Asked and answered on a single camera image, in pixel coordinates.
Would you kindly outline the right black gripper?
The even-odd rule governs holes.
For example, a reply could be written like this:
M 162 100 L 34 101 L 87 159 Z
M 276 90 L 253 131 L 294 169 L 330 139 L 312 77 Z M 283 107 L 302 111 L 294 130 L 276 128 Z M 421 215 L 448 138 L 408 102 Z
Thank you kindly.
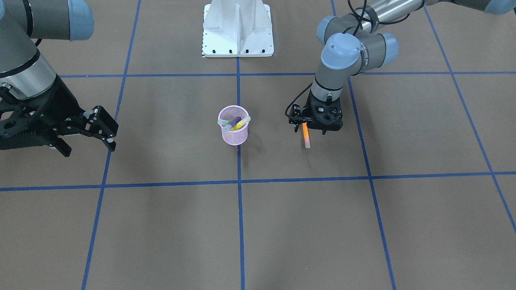
M 72 92 L 57 76 L 53 84 L 37 97 L 15 100 L 14 88 L 1 88 L 2 150 L 48 146 L 69 157 L 72 147 L 61 136 L 83 135 L 101 140 L 114 152 L 119 125 L 102 106 L 83 110 Z

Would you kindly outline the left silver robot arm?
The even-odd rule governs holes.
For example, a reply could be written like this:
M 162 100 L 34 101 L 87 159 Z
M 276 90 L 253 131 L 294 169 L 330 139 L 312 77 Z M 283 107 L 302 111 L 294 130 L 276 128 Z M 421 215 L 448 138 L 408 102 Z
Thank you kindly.
M 373 0 L 338 18 L 328 16 L 317 27 L 324 45 L 304 106 L 289 105 L 285 114 L 295 127 L 339 131 L 343 126 L 340 95 L 349 77 L 390 64 L 399 53 L 396 37 L 378 33 L 380 26 L 400 23 L 435 0 Z

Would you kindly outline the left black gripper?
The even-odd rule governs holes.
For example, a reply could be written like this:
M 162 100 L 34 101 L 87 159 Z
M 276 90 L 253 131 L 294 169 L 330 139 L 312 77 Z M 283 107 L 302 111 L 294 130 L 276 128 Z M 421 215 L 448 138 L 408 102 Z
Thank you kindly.
M 307 119 L 307 126 L 312 130 L 339 131 L 343 127 L 341 99 L 321 101 L 312 92 L 308 94 L 302 117 Z

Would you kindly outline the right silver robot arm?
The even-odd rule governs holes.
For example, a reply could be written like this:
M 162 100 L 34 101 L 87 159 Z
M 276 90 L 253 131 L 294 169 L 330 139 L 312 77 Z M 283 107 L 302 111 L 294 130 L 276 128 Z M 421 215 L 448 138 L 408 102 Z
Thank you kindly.
M 84 0 L 0 2 L 0 148 L 53 147 L 71 154 L 64 136 L 101 140 L 112 152 L 119 125 L 102 106 L 83 110 L 39 49 L 44 39 L 83 41 L 94 33 Z

